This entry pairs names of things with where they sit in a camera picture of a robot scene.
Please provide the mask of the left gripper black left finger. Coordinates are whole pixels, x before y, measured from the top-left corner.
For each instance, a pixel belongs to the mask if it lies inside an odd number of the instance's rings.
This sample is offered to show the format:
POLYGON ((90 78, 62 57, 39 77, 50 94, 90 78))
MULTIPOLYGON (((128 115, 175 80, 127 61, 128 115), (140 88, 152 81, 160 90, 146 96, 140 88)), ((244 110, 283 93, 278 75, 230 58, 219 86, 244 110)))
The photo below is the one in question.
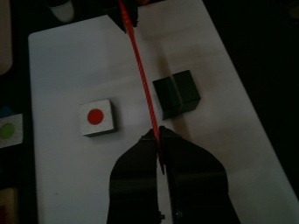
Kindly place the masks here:
POLYGON ((155 134, 150 130, 118 159, 108 187, 107 224, 160 224, 155 134))

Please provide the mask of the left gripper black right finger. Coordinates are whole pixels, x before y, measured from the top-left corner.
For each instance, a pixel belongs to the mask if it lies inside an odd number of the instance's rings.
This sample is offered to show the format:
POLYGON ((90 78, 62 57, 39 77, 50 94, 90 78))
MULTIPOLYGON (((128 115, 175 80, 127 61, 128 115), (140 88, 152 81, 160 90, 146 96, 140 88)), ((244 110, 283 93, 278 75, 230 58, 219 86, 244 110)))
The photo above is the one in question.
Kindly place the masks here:
POLYGON ((240 224, 220 161, 172 130, 160 128, 172 224, 240 224))

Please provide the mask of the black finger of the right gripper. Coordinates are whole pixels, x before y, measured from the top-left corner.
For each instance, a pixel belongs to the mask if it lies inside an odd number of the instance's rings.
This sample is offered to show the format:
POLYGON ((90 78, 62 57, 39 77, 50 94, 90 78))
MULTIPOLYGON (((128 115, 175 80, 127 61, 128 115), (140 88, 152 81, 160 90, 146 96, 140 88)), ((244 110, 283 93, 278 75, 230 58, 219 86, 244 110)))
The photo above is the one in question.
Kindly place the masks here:
POLYGON ((132 26, 138 26, 138 3, 136 0, 123 0, 132 26))
POLYGON ((122 12, 118 4, 118 0, 103 0, 103 10, 115 22, 116 26, 120 28, 120 30, 124 32, 124 22, 122 17, 122 12))

